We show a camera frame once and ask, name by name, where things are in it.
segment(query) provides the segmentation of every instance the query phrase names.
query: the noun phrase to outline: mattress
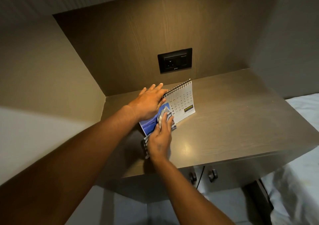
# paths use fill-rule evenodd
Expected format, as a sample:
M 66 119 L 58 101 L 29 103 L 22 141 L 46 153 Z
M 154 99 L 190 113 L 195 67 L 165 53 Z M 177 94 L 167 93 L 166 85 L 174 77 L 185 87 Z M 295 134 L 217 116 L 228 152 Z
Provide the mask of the mattress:
M 319 131 L 319 94 L 288 99 Z M 319 224 L 319 147 L 261 178 L 273 224 Z

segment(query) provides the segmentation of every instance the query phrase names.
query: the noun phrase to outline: black and yellow logo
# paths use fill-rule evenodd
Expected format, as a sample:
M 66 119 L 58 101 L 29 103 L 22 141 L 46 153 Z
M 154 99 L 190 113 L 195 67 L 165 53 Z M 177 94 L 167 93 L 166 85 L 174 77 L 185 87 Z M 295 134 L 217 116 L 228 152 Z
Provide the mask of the black and yellow logo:
M 184 112 L 187 112 L 187 111 L 191 110 L 192 108 L 193 108 L 193 105 L 190 105 L 189 107 L 184 109 Z

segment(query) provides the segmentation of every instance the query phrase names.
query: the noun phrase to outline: blue picture on calendar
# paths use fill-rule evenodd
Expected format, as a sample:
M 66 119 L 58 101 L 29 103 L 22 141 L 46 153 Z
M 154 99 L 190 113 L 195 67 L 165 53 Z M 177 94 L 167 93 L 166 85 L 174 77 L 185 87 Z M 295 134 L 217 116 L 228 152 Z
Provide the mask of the blue picture on calendar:
M 141 122 L 139 122 L 140 125 L 141 125 L 141 127 L 142 127 L 142 129 L 143 129 L 143 132 L 145 133 L 146 136 L 149 135 L 150 133 L 152 133 L 152 132 L 154 131 L 155 126 L 156 126 L 156 124 L 157 124 L 157 116 L 161 113 L 161 111 L 162 111 L 165 107 L 168 107 L 168 108 L 169 108 L 169 103 L 166 103 L 166 104 L 162 105 L 162 106 L 159 108 L 158 113 L 157 113 L 154 117 L 152 117 L 152 118 L 150 118 L 150 119 L 148 119 L 148 120 L 146 120 L 146 121 L 141 121 Z

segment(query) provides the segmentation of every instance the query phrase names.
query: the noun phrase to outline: cabinet handle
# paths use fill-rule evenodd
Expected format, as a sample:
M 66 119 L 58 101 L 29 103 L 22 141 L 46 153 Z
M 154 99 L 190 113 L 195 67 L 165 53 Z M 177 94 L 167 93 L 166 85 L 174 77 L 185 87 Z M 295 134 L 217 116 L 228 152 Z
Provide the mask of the cabinet handle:
M 209 181 L 213 182 L 218 178 L 217 170 L 213 169 L 212 173 L 208 175 Z
M 189 173 L 189 179 L 190 179 L 190 182 L 194 185 L 197 182 L 196 173 L 190 172 Z

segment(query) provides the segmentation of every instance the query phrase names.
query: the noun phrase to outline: rag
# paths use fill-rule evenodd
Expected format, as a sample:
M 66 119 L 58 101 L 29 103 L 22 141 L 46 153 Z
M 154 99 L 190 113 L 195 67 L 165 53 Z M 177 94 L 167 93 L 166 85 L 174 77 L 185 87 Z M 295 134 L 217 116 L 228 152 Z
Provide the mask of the rag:
M 171 110 L 168 108 L 168 107 L 165 107 L 161 113 L 157 116 L 157 123 L 159 124 L 159 127 L 161 129 L 161 125 L 162 125 L 162 118 L 163 118 L 163 115 L 164 113 L 167 112 L 167 120 L 169 120 L 169 118 L 172 116 L 172 112 Z M 172 131 L 175 130 L 177 127 L 176 127 L 176 124 L 173 122 L 172 124 Z M 152 134 L 153 132 L 151 132 L 149 135 L 147 135 L 145 138 L 144 138 L 144 149 L 145 149 L 145 153 L 146 153 L 146 156 L 145 156 L 145 159 L 148 159 L 150 156 L 148 154 L 148 150 L 147 150 L 147 143 L 148 143 L 148 138 L 150 137 L 150 135 Z

